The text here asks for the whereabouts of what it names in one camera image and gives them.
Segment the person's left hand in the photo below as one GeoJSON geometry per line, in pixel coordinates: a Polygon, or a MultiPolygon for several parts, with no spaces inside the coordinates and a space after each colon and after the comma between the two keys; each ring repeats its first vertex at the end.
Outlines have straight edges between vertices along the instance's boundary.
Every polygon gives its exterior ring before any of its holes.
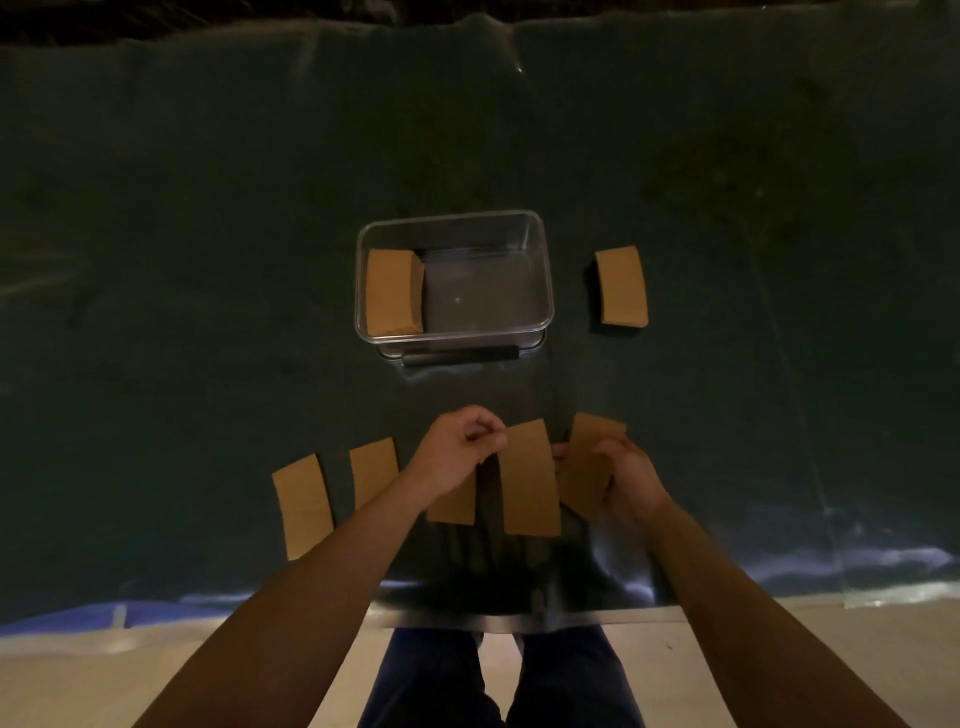
{"type": "Polygon", "coordinates": [[[438,416],[401,472],[423,509],[460,485],[479,466],[467,466],[460,459],[459,410],[438,416]]]}

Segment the person's right hand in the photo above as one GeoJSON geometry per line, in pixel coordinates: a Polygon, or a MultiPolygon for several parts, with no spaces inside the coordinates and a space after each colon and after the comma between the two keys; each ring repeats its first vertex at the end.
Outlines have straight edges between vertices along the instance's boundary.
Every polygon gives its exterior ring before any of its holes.
{"type": "Polygon", "coordinates": [[[615,462],[605,502],[624,523],[643,531],[673,504],[673,499],[646,451],[634,443],[633,453],[615,462]]]}

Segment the brown cardboard cup sleeve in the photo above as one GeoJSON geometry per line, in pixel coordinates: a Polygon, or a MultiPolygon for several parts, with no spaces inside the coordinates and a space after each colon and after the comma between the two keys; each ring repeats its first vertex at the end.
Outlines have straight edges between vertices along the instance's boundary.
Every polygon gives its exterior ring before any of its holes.
{"type": "Polygon", "coordinates": [[[589,523],[599,518],[613,474],[610,459],[594,447],[602,440],[623,440],[626,432],[626,424],[616,420],[586,412],[573,417],[558,470],[558,495],[562,505],[589,523]]]}
{"type": "Polygon", "coordinates": [[[597,250],[594,256],[601,288],[601,323],[646,328],[649,308],[637,246],[597,250]]]}
{"type": "Polygon", "coordinates": [[[506,430],[497,454],[503,528],[510,536],[559,538],[561,507],[551,443],[542,418],[506,430]]]}
{"type": "Polygon", "coordinates": [[[394,439],[391,437],[351,449],[349,461],[355,511],[376,498],[400,472],[394,439]]]}
{"type": "Polygon", "coordinates": [[[271,475],[284,532],[286,557],[296,561],[334,530],[334,520],[319,457],[311,453],[271,475]]]}
{"type": "Polygon", "coordinates": [[[426,510],[430,523],[472,527],[476,520],[476,469],[460,485],[439,497],[426,510]]]}
{"type": "Polygon", "coordinates": [[[366,260],[366,333],[373,338],[423,334],[426,268],[409,249],[372,249],[366,260]]]}

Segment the person's left forearm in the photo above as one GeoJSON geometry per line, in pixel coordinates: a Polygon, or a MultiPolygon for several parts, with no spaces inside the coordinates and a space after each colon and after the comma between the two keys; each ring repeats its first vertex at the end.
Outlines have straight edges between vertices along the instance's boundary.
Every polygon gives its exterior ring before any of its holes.
{"type": "Polygon", "coordinates": [[[415,522],[466,476],[405,467],[228,617],[133,728],[307,728],[415,522]]]}

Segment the person's right forearm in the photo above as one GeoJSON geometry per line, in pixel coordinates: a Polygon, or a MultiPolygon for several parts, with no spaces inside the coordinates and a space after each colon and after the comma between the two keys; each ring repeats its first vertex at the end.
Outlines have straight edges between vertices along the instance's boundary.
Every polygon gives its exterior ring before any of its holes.
{"type": "Polygon", "coordinates": [[[672,499],[643,532],[738,728],[909,728],[672,499]]]}

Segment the clear plastic container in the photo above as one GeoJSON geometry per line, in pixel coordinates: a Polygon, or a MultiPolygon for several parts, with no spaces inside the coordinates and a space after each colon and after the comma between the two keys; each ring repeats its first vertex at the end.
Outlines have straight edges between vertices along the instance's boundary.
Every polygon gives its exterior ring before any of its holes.
{"type": "Polygon", "coordinates": [[[546,230],[531,210],[377,221],[356,239],[354,329],[406,367],[516,359],[546,341],[555,303],[546,230]],[[425,268],[424,333],[371,337],[365,283],[373,249],[409,250],[425,268]]]}

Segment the dark blue trousers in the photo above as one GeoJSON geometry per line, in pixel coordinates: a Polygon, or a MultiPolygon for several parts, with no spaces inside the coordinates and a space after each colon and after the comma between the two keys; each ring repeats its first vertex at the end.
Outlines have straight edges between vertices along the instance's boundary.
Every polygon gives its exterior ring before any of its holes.
{"type": "Polygon", "coordinates": [[[395,629],[357,728],[645,728],[600,626],[519,636],[521,671],[505,717],[486,693],[480,638],[395,629]]]}

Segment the dark green table cover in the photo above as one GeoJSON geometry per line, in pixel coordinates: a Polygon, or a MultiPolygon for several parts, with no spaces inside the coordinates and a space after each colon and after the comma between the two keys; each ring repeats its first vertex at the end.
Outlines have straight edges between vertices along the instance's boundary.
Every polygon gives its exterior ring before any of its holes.
{"type": "Polygon", "coordinates": [[[0,46],[0,625],[230,605],[272,473],[478,404],[627,425],[777,598],[960,587],[960,0],[0,46]],[[525,210],[555,314],[408,368],[354,328],[367,224],[525,210]],[[636,246],[644,328],[601,322],[636,246]]]}

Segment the blue cloth strip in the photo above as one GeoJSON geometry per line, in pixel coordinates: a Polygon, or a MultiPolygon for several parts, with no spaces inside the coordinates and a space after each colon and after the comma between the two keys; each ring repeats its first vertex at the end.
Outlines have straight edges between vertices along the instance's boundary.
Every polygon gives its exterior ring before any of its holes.
{"type": "Polygon", "coordinates": [[[37,635],[73,635],[114,627],[168,625],[226,617],[232,612],[231,605],[223,604],[153,600],[100,602],[23,617],[0,624],[0,639],[37,635]]]}

